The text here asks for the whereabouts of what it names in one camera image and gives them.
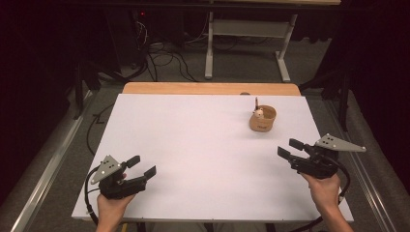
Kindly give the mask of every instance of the wrist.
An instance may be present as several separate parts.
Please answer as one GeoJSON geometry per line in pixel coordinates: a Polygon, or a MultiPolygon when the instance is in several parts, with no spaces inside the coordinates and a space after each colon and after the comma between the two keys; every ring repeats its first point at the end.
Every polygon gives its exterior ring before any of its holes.
{"type": "Polygon", "coordinates": [[[338,206],[329,206],[319,210],[330,232],[352,232],[338,206]]]}
{"type": "Polygon", "coordinates": [[[103,221],[99,221],[96,232],[113,232],[117,229],[117,226],[118,225],[107,224],[103,221]]]}

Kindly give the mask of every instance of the gray carpet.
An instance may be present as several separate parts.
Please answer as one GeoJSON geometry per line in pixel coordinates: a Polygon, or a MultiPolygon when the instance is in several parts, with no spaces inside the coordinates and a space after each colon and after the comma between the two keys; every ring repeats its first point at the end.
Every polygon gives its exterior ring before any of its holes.
{"type": "MultiPolygon", "coordinates": [[[[224,50],[229,47],[229,43],[217,43],[219,49],[215,51],[214,78],[211,81],[280,82],[278,67],[273,56],[274,50],[272,49],[273,46],[277,45],[278,42],[276,41],[255,44],[245,42],[230,50],[224,50]]],[[[300,84],[313,78],[327,46],[328,43],[310,44],[307,41],[292,42],[290,44],[285,61],[292,82],[300,84]]],[[[158,51],[160,48],[161,46],[159,45],[158,48],[153,48],[153,50],[158,51]]],[[[189,67],[189,73],[195,79],[205,81],[203,77],[205,47],[187,46],[185,49],[181,49],[168,45],[166,48],[169,51],[181,53],[189,67]]],[[[186,77],[189,76],[181,57],[179,57],[180,60],[178,61],[176,59],[178,55],[176,53],[173,54],[175,57],[164,53],[164,51],[152,54],[157,65],[159,81],[187,81],[186,77]]],[[[150,71],[152,74],[155,73],[152,64],[150,64],[150,71]]],[[[130,72],[130,70],[124,68],[124,75],[130,72]]],[[[152,81],[152,76],[149,72],[145,72],[141,76],[136,77],[134,81],[152,81]]],[[[95,230],[95,225],[92,222],[73,219],[71,214],[93,158],[86,143],[87,131],[94,120],[93,114],[101,112],[111,103],[114,103],[116,96],[121,91],[121,85],[104,82],[101,90],[94,93],[93,101],[84,112],[84,120],[66,152],[64,162],[44,201],[41,202],[40,209],[32,218],[27,231],[95,230]]],[[[367,147],[365,154],[352,155],[342,153],[340,155],[340,160],[346,165],[352,177],[351,188],[346,199],[355,219],[355,222],[352,223],[353,228],[355,231],[394,231],[384,229],[386,227],[383,225],[384,219],[385,221],[390,220],[393,223],[395,231],[410,231],[409,195],[381,152],[377,141],[373,138],[353,94],[350,93],[347,115],[349,132],[344,133],[335,120],[337,101],[323,101],[320,98],[319,91],[307,90],[303,93],[307,96],[307,101],[319,132],[322,135],[330,133],[338,137],[348,136],[352,142],[364,144],[367,147]],[[377,190],[376,193],[386,209],[388,218],[378,218],[378,215],[374,213],[377,210],[369,204],[369,196],[364,190],[366,183],[363,182],[363,177],[359,176],[360,173],[356,171],[357,161],[355,158],[359,159],[364,166],[366,173],[372,181],[371,183],[377,190]]],[[[107,122],[109,113],[110,108],[102,115],[101,121],[107,122]]],[[[50,137],[49,144],[44,146],[44,149],[35,157],[32,165],[23,174],[7,202],[1,207],[0,231],[10,231],[15,224],[24,204],[43,174],[46,164],[51,159],[53,150],[49,147],[58,145],[61,142],[57,138],[61,137],[68,130],[67,126],[70,124],[72,117],[73,107],[69,111],[67,118],[62,121],[60,127],[50,137]]],[[[94,151],[98,147],[105,125],[96,124],[90,130],[90,147],[94,151]]],[[[343,175],[340,174],[339,176],[344,182],[343,175]]],[[[300,225],[302,224],[277,224],[277,231],[289,231],[300,225]]],[[[323,223],[314,227],[313,231],[319,231],[320,229],[325,229],[323,223]]],[[[128,231],[134,231],[133,225],[129,227],[128,231]]]]}

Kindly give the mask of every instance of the hand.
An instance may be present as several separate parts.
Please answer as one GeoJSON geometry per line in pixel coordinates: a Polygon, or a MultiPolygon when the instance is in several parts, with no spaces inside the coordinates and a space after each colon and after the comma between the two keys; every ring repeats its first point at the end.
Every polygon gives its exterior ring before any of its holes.
{"type": "Polygon", "coordinates": [[[123,218],[124,212],[135,195],[124,197],[123,199],[107,199],[100,194],[97,198],[99,206],[98,232],[115,231],[123,218]]]}
{"type": "Polygon", "coordinates": [[[337,174],[323,180],[316,179],[305,173],[301,175],[307,180],[311,198],[317,210],[331,232],[352,232],[338,207],[338,190],[340,178],[337,174]]]}
{"type": "Polygon", "coordinates": [[[338,207],[340,178],[337,174],[333,175],[331,178],[322,180],[316,179],[305,173],[301,173],[301,175],[307,180],[311,198],[320,213],[328,208],[338,207]]]}

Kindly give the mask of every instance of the metal rail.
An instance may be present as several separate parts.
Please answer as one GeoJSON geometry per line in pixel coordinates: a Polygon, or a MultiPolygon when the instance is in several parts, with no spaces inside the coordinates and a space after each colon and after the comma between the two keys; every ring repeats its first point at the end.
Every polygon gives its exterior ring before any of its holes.
{"type": "MultiPolygon", "coordinates": [[[[343,130],[343,128],[337,120],[337,109],[335,105],[331,101],[324,101],[324,103],[326,104],[326,108],[328,109],[329,113],[332,115],[332,118],[335,121],[335,125],[337,125],[337,129],[341,134],[341,138],[346,141],[352,142],[349,134],[343,130]]],[[[384,232],[396,232],[395,226],[389,216],[389,213],[385,209],[380,194],[374,186],[373,182],[371,181],[370,177],[368,176],[365,166],[360,160],[358,153],[350,152],[348,154],[351,163],[355,167],[354,169],[356,175],[365,193],[368,204],[371,210],[373,211],[380,228],[384,232]]]]}
{"type": "MultiPolygon", "coordinates": [[[[89,108],[94,98],[95,95],[93,96],[91,91],[88,91],[87,95],[84,98],[86,100],[85,111],[89,108]]],[[[73,121],[73,124],[70,130],[67,132],[63,143],[53,154],[50,162],[43,172],[42,177],[38,181],[36,187],[31,193],[30,198],[27,200],[27,203],[25,204],[23,210],[15,221],[12,232],[29,231],[30,224],[33,222],[34,217],[42,206],[43,201],[58,174],[58,170],[60,170],[60,167],[63,164],[63,161],[66,157],[66,152],[69,149],[70,144],[72,143],[73,138],[75,137],[75,134],[83,121],[84,113],[80,115],[78,119],[73,121]]]]}

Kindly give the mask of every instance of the white table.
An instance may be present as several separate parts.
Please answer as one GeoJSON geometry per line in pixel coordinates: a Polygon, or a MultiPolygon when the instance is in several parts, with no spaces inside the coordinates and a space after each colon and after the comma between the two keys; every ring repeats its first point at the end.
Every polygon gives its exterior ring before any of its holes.
{"type": "MultiPolygon", "coordinates": [[[[317,218],[307,182],[277,155],[281,146],[306,157],[290,148],[288,139],[312,144],[320,138],[306,99],[257,96],[260,104],[278,112],[273,129],[261,133],[249,128],[255,97],[122,94],[90,170],[107,155],[120,162],[141,156],[141,163],[126,170],[129,178],[157,167],[147,189],[128,207],[125,220],[289,222],[317,218]]],[[[97,195],[89,195],[96,211],[97,195]]],[[[89,219],[83,199],[82,191],[74,218],[89,219]]],[[[352,221],[345,201],[340,208],[352,221]]]]}

